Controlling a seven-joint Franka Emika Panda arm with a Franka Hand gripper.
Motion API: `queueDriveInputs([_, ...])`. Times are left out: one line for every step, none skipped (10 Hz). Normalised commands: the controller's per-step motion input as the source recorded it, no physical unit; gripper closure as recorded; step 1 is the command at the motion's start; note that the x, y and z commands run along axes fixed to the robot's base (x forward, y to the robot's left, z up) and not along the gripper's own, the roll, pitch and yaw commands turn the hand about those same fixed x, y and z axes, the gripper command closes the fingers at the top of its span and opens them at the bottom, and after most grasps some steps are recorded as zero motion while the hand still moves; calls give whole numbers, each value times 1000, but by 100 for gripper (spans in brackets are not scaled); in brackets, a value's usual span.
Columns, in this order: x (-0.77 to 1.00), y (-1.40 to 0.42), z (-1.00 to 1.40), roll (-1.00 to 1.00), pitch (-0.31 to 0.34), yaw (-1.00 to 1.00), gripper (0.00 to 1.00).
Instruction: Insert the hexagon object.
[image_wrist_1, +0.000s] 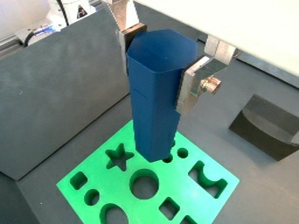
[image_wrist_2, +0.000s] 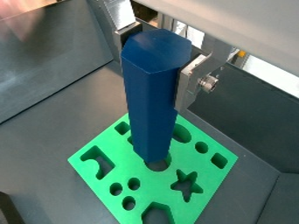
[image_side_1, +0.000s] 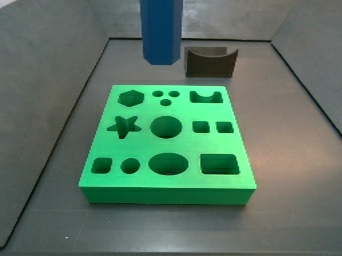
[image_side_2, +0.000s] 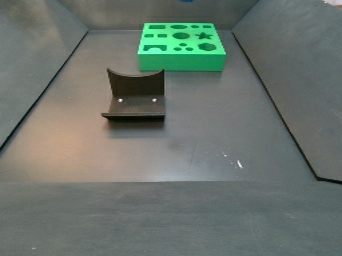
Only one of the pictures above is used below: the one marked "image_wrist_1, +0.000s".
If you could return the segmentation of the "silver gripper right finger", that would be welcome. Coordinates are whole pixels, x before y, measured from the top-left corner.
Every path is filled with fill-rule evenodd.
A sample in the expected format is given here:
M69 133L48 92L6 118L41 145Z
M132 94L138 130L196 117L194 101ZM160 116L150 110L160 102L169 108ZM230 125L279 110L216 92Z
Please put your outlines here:
M224 69L233 59L237 48L220 39L206 37L204 54L186 67L181 74L176 111L184 115L196 104L202 93L212 95L220 89L221 81L214 74Z

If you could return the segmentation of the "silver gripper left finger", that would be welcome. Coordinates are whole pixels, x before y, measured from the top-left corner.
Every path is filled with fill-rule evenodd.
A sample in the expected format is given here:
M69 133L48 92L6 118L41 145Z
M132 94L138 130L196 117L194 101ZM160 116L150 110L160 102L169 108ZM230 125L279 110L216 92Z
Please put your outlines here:
M101 0L116 21L117 41L121 50L122 68L126 73L126 50L136 34L146 31L146 25L138 21L133 0Z

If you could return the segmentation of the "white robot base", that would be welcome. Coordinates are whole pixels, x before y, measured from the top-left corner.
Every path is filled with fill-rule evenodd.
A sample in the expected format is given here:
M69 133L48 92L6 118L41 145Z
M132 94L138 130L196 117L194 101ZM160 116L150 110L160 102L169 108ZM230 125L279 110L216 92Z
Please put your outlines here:
M42 34L58 32L62 28L72 25L82 18L93 14L97 10L89 4L89 0L46 0L49 11L45 16L45 21L24 38L22 46L26 47L33 37Z

